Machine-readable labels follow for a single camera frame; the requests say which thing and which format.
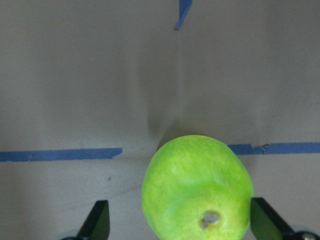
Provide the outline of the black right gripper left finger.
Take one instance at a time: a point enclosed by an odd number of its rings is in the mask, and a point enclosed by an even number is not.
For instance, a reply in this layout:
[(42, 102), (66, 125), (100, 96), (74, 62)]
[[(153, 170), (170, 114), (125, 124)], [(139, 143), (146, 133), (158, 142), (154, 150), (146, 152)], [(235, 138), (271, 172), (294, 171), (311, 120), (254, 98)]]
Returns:
[(110, 235), (108, 200), (98, 200), (76, 235), (77, 240), (107, 240)]

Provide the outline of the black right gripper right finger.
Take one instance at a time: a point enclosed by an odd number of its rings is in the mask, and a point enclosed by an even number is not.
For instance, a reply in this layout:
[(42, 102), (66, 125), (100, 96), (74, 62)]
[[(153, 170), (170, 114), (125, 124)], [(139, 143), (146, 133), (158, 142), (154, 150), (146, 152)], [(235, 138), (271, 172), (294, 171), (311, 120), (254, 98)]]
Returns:
[(263, 197), (251, 199), (250, 228), (256, 240), (295, 239), (295, 231)]

